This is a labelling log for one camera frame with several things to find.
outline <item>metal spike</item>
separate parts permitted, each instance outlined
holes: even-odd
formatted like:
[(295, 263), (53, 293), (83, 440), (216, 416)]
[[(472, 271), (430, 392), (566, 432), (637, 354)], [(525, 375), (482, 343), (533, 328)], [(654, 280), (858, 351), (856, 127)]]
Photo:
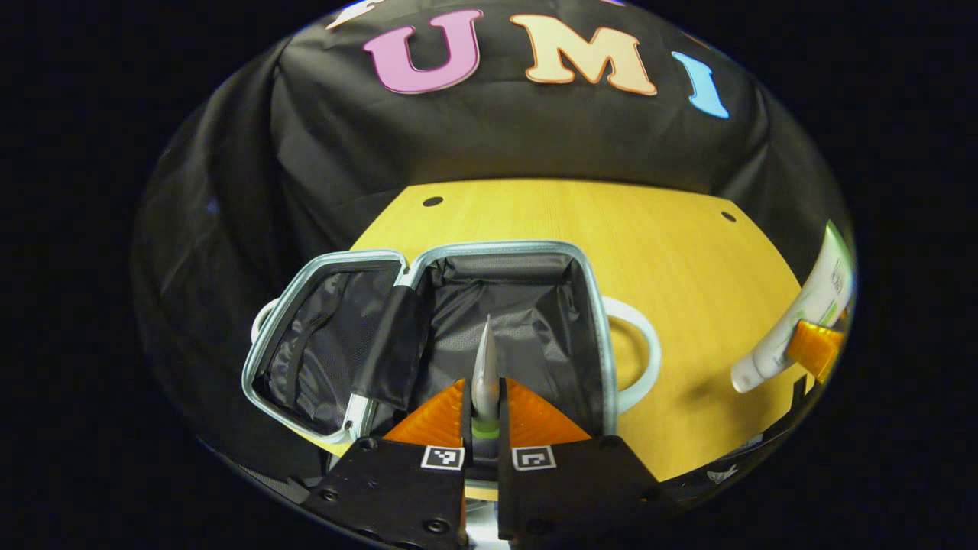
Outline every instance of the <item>metal spike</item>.
[(472, 408), (484, 421), (499, 420), (499, 369), (496, 365), (496, 339), (492, 334), (492, 316), (486, 315), (472, 373)]

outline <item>black mesh lining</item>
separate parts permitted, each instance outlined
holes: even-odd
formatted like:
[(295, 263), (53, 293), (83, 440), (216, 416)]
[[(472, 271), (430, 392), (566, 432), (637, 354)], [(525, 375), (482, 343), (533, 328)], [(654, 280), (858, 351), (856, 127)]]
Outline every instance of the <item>black mesh lining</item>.
[[(400, 264), (392, 261), (321, 268), (276, 328), (255, 390), (302, 426), (320, 434), (339, 430), (353, 374), (367, 358), (399, 270)], [(303, 342), (301, 361), (291, 364)]]
[(486, 314), (500, 376), (537, 392), (591, 435), (603, 431), (598, 338), (581, 265), (564, 254), (437, 260), (418, 287), (431, 330), (411, 399), (417, 408), (470, 378)]

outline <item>orange object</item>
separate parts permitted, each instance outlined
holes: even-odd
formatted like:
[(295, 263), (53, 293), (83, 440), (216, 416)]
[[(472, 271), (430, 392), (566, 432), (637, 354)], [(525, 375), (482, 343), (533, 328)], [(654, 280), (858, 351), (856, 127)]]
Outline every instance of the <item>orange object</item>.
[(415, 445), (461, 447), (462, 391), (459, 380), (426, 401), (383, 438)]
[(808, 321), (799, 321), (785, 351), (791, 360), (825, 382), (842, 346), (842, 333)]
[(572, 420), (519, 382), (506, 379), (510, 446), (554, 445), (590, 439)]

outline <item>black background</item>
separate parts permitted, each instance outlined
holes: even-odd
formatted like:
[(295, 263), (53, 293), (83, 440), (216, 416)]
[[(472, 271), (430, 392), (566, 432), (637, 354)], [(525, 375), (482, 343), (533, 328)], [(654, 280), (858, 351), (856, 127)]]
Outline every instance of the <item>black background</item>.
[[(8, 305), (27, 328), (11, 337), (7, 384), (19, 440), (11, 502), (23, 511), (14, 547), (352, 546), (245, 484), (183, 427), (140, 352), (126, 266), (134, 206), (181, 120), (248, 59), (336, 6), (11, 10), (23, 30), (8, 54), (22, 97), (8, 118), (7, 219), (22, 240)], [(935, 460), (963, 449), (963, 382), (950, 393), (926, 373), (950, 366), (935, 349), (966, 341), (951, 330), (963, 319), (938, 312), (966, 302), (931, 296), (911, 272), (940, 265), (936, 254), (957, 250), (955, 235), (973, 224), (932, 216), (967, 177), (953, 156), (966, 145), (965, 33), (978, 18), (971, 2), (928, 6), (649, 6), (753, 72), (813, 135), (852, 206), (862, 276), (850, 345), (813, 416), (743, 482), (657, 533), (663, 545), (963, 544), (947, 520), (973, 515), (956, 481), (964, 473)], [(23, 116), (30, 124), (15, 122)], [(964, 283), (944, 277), (941, 287)], [(926, 360), (913, 355), (934, 324), (942, 340)], [(909, 383), (891, 389), (894, 380)], [(921, 407), (924, 397), (951, 406)]]

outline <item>open suitcase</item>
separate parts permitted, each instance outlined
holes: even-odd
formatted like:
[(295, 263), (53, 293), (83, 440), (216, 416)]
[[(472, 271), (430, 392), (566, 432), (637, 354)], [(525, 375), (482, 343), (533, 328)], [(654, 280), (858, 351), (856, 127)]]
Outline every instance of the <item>open suitcase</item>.
[[(661, 350), (634, 308), (603, 298), (591, 265), (558, 241), (481, 242), (423, 253), (316, 257), (254, 320), (242, 386), (265, 413), (324, 448), (383, 435), (469, 379), (492, 315), (500, 376), (592, 437), (651, 390)], [(649, 360), (617, 390), (607, 316), (635, 325)]]

